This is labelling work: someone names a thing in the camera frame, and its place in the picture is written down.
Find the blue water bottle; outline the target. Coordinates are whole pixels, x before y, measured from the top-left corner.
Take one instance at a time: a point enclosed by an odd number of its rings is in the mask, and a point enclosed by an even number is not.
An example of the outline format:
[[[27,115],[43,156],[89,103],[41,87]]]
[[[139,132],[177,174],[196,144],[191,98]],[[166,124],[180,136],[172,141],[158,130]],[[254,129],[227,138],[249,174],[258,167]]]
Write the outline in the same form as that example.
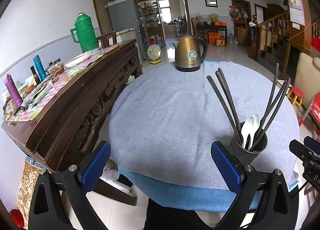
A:
[[[33,62],[34,62],[34,66],[37,70],[37,73],[39,74],[39,78],[41,81],[44,81],[47,77],[47,74],[46,74],[46,71],[42,65],[42,62],[40,60],[40,57],[39,55],[36,55],[34,58],[33,58]]]

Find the white chest freezer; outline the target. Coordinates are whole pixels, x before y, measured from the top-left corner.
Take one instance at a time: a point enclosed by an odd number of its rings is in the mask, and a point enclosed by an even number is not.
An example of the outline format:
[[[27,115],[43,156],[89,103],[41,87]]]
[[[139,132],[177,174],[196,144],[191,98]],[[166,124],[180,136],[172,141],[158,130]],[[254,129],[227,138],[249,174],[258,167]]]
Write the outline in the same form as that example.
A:
[[[121,31],[116,31],[116,37],[117,37],[117,43],[135,40],[136,39],[135,29],[129,28]]]

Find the green thermos flask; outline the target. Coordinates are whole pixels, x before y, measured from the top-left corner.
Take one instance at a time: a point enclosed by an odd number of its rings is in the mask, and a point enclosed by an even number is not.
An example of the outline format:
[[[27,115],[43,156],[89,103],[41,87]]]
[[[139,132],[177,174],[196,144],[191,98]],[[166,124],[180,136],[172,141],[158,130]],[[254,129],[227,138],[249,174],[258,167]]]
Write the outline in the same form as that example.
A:
[[[91,18],[81,12],[74,23],[74,28],[70,30],[75,43],[80,44],[83,53],[99,48]]]

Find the wooden stair railing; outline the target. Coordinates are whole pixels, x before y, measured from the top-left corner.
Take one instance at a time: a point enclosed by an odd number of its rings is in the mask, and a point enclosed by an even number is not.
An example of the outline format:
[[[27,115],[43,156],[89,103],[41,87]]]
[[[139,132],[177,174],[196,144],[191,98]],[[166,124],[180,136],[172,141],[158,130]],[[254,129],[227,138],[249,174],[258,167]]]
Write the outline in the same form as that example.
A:
[[[289,11],[282,12],[253,27],[255,38],[252,39],[253,56],[265,57],[273,49],[283,45],[289,36]]]

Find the white ceramic spoon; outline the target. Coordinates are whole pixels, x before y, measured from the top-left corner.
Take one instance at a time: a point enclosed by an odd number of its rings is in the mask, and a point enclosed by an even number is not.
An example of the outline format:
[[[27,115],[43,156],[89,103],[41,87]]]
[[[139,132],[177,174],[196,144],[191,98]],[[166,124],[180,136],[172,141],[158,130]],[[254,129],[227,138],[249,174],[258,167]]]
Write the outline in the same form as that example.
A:
[[[253,125],[252,125],[252,128],[251,128],[251,132],[250,132],[250,137],[251,137],[251,145],[250,145],[250,148],[251,149],[253,147],[253,142],[254,142],[254,136],[255,136],[255,133],[257,132],[259,126],[260,126],[260,116],[259,114],[253,114],[252,115],[253,117]]]
[[[241,128],[242,135],[242,148],[248,150],[248,147],[251,146],[253,141],[252,131],[254,126],[254,117],[249,116]]]

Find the red yellow round stool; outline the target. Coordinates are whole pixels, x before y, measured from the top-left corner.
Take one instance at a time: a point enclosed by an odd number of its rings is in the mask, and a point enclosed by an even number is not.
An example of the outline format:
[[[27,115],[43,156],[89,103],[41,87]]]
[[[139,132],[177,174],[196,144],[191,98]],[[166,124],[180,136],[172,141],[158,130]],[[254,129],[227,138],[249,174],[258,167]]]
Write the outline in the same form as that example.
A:
[[[299,110],[301,109],[304,99],[304,93],[300,90],[300,88],[297,88],[295,86],[289,87],[289,91],[286,96],[291,102],[292,106],[296,106]]]

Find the red plastic child chair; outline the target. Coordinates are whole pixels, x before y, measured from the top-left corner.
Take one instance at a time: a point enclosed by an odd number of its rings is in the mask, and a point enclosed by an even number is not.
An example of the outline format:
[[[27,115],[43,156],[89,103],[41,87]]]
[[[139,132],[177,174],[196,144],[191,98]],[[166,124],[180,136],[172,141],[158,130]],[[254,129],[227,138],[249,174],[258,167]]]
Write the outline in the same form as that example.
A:
[[[302,118],[299,120],[298,124],[301,126],[307,118],[310,118],[313,125],[315,126],[317,136],[319,136],[319,117],[316,113],[314,113],[315,109],[315,101],[312,100],[305,113],[302,115]]]

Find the beige leather sofa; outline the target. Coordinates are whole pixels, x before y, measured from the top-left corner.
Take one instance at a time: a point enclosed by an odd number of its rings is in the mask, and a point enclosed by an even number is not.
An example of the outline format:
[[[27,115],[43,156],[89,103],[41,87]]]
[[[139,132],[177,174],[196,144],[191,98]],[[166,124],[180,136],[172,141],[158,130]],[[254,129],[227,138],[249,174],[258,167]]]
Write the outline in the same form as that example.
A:
[[[293,86],[304,95],[302,105],[306,107],[306,112],[299,120],[299,125],[302,125],[319,94],[319,57],[313,58],[306,53],[300,53]]]

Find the wooden chair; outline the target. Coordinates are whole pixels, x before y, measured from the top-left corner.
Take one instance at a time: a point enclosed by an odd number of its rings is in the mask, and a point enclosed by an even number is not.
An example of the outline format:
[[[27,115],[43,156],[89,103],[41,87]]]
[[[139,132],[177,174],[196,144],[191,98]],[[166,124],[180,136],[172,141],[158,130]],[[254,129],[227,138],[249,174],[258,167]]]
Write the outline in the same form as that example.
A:
[[[105,49],[111,45],[117,44],[116,32],[111,31],[107,34],[100,35],[99,37],[97,37],[97,42],[101,49]]]

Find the dark carved wooden sideboard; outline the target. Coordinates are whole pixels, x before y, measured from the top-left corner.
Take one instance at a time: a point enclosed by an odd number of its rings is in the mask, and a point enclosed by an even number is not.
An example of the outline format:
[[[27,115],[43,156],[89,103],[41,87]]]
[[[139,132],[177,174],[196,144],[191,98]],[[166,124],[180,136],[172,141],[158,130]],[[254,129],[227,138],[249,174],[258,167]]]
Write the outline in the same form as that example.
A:
[[[118,44],[70,79],[35,119],[4,122],[2,129],[36,162],[64,171],[92,153],[130,76],[142,73],[135,40]]]

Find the pink wall calendar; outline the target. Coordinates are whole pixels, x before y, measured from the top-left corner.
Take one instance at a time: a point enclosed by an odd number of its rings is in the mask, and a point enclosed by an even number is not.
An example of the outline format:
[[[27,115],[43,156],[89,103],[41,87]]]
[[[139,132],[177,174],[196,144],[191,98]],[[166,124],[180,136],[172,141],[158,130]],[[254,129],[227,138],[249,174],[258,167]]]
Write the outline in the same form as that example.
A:
[[[305,25],[302,0],[288,0],[290,21],[299,25]]]

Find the grey refrigerator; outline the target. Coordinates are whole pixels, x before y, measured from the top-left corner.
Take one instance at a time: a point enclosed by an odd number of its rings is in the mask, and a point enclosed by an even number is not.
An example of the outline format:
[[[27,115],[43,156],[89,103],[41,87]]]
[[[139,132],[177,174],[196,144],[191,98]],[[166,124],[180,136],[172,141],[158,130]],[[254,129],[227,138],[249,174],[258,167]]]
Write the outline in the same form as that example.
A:
[[[145,35],[144,19],[139,10],[139,0],[114,0],[108,2],[105,8],[108,10],[116,32],[133,29],[137,41],[140,60],[147,59],[147,39]]]

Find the orange cardboard box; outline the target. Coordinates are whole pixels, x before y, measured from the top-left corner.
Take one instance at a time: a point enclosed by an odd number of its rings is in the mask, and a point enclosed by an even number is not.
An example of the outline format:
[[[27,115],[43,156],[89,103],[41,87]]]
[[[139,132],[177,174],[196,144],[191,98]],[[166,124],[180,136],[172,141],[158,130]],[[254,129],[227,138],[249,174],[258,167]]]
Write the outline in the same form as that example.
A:
[[[218,32],[209,32],[208,33],[208,42],[210,45],[215,45],[216,40],[219,40],[221,35]]]

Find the framed wall picture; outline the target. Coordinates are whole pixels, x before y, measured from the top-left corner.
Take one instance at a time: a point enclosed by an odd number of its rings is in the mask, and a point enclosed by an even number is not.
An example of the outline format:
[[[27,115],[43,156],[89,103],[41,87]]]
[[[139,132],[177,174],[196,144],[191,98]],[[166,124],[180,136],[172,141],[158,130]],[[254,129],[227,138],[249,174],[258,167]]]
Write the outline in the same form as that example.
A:
[[[217,0],[205,0],[205,4],[206,4],[206,7],[213,7],[213,8],[218,7]]]

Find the dark wooden side table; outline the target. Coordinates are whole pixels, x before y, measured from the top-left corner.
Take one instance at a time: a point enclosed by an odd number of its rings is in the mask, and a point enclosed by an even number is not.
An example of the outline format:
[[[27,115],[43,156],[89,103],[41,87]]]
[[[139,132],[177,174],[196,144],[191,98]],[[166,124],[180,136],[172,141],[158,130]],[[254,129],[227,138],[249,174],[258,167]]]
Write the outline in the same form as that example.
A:
[[[215,46],[228,46],[228,30],[227,23],[215,21],[213,23],[206,24],[204,22],[196,23],[196,31],[199,37],[204,38],[208,42],[208,33],[209,32],[218,32],[221,35],[219,40],[216,40]]]

